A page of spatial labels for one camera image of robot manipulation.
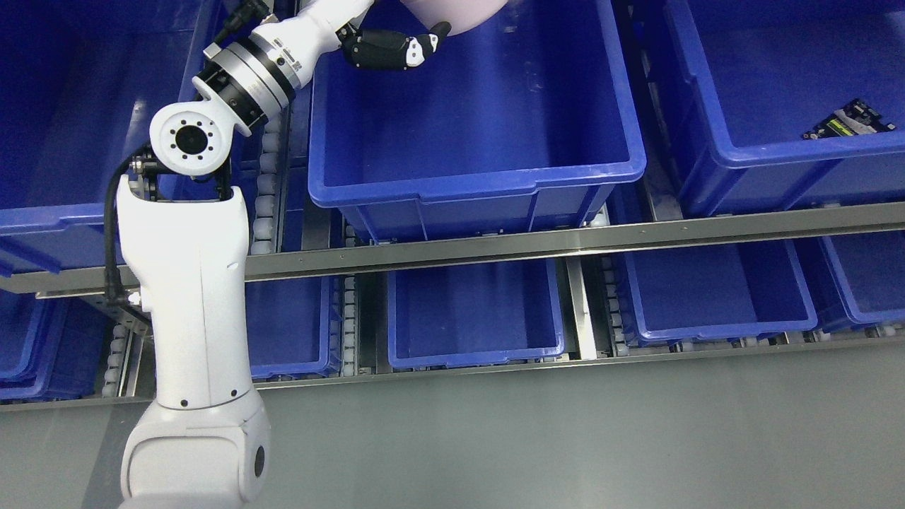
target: black cable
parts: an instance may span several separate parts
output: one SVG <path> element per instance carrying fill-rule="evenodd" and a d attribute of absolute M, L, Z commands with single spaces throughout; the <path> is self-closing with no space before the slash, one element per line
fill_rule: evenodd
<path fill-rule="evenodd" d="M 119 276 L 119 268 L 116 266 L 116 233 L 119 218 L 116 212 L 116 193 L 119 189 L 119 178 L 129 171 L 132 159 L 140 156 L 151 147 L 150 141 L 123 159 L 110 182 L 107 185 L 107 194 L 104 197 L 104 297 L 110 306 L 128 306 L 126 291 L 122 286 L 122 278 Z"/>
<path fill-rule="evenodd" d="M 270 13 L 270 7 L 263 0 L 243 0 L 224 21 L 224 28 L 214 38 L 214 44 L 222 43 L 230 35 L 242 30 L 252 20 L 261 21 Z"/>

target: blue plastic bin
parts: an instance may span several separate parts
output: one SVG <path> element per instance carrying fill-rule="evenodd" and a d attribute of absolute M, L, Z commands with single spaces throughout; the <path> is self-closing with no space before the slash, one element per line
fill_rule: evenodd
<path fill-rule="evenodd" d="M 94 392 L 110 320 L 77 299 L 33 308 L 37 324 L 31 378 L 0 382 L 0 400 L 76 399 Z"/>
<path fill-rule="evenodd" d="M 397 0 L 366 23 L 424 30 Z M 368 239 L 579 226 L 646 165 L 606 0 L 511 3 L 408 72 L 331 54 L 313 87 L 311 197 Z"/>
<path fill-rule="evenodd" d="M 103 263 L 110 175 L 159 108 L 192 99 L 221 9 L 0 2 L 0 275 Z"/>
<path fill-rule="evenodd" d="M 340 294 L 337 277 L 246 284 L 252 378 L 335 373 L 342 361 Z"/>
<path fill-rule="evenodd" d="M 617 224 L 641 220 L 630 188 L 610 202 Z M 791 241 L 614 255 L 626 342 L 645 346 L 808 331 L 817 325 Z"/>
<path fill-rule="evenodd" d="M 504 364 L 565 349 L 552 260 L 390 273 L 387 308 L 398 369 Z"/>
<path fill-rule="evenodd" d="M 905 322 L 905 232 L 795 241 L 827 332 Z"/>
<path fill-rule="evenodd" d="M 646 4 L 687 214 L 905 198 L 905 129 L 802 140 L 855 98 L 905 125 L 905 2 Z"/>
<path fill-rule="evenodd" d="M 0 382 L 34 376 L 46 302 L 0 291 Z"/>

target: white robotic arm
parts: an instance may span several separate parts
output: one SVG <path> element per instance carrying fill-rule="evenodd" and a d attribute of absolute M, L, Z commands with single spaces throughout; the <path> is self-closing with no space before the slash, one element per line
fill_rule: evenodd
<path fill-rule="evenodd" d="M 497 10 L 504 1 L 493 0 Z M 233 131 L 250 136 L 286 108 L 323 53 L 342 49 L 357 67 L 406 71 L 452 30 L 446 22 L 411 37 L 361 30 L 355 21 L 373 2 L 313 0 L 226 48 L 209 46 L 193 79 L 202 100 L 166 106 L 151 121 L 155 164 L 190 177 L 218 172 Z M 482 7 L 478 16 L 491 14 Z M 219 201 L 167 202 L 144 199 L 150 187 L 136 196 L 126 176 L 111 184 L 120 247 L 140 283 L 130 301 L 151 314 L 157 361 L 157 397 L 123 456 L 122 508 L 239 508 L 267 474 L 270 423 L 252 385 L 245 329 L 248 220 L 239 189 L 220 189 Z"/>
<path fill-rule="evenodd" d="M 233 130 L 250 136 L 289 106 L 324 53 L 343 49 L 358 67 L 404 71 L 423 63 L 450 32 L 447 23 L 413 37 L 359 31 L 351 22 L 373 3 L 315 0 L 226 48 L 208 46 L 209 62 L 193 79 L 204 100 L 171 104 L 151 121 L 151 147 L 160 162 L 192 177 L 213 173 L 229 157 Z"/>

